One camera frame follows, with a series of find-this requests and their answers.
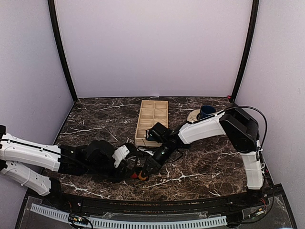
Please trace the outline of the black red yellow argyle sock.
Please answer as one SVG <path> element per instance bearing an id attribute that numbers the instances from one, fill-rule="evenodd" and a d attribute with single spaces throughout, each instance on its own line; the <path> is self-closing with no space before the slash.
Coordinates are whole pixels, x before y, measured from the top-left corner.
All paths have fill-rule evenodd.
<path id="1" fill-rule="evenodd" d="M 132 179 L 138 179 L 138 180 L 141 180 L 141 181 L 146 181 L 149 179 L 149 177 L 143 177 L 142 176 L 142 172 L 134 172 L 130 178 Z"/>

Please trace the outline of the dark green sock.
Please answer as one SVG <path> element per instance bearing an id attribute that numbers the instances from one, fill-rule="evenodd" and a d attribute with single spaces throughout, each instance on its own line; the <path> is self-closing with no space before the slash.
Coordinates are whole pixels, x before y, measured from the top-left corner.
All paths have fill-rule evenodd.
<path id="1" fill-rule="evenodd" d="M 155 141 L 151 129 L 148 129 L 148 130 L 145 131 L 145 139 L 146 139 L 147 141 Z"/>

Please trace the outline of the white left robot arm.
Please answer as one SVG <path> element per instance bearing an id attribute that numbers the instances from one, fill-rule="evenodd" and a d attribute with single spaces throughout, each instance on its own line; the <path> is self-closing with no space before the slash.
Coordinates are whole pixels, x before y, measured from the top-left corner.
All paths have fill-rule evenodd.
<path id="1" fill-rule="evenodd" d="M 125 143 L 114 148 L 105 140 L 94 140 L 84 146 L 43 145 L 17 138 L 0 127 L 0 172 L 35 191 L 48 196 L 57 208 L 67 204 L 67 197 L 61 193 L 60 182 L 43 176 L 27 165 L 73 176 L 98 175 L 112 182 L 120 182 L 133 173 L 133 167 L 126 158 L 136 153 L 133 144 Z"/>

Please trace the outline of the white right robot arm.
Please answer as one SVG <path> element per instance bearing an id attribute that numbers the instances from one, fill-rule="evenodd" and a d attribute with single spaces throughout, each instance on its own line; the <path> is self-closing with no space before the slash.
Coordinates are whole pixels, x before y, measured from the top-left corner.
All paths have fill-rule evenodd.
<path id="1" fill-rule="evenodd" d="M 161 123 L 156 123 L 146 130 L 146 140 L 160 143 L 153 154 L 146 159 L 141 177 L 157 173 L 171 154 L 198 140 L 225 135 L 234 149 L 241 155 L 250 190 L 243 197 L 243 203 L 253 207 L 262 198 L 260 189 L 264 184 L 260 152 L 263 142 L 259 139 L 258 122 L 250 116 L 245 107 L 231 107 L 195 122 L 186 122 L 171 130 Z"/>

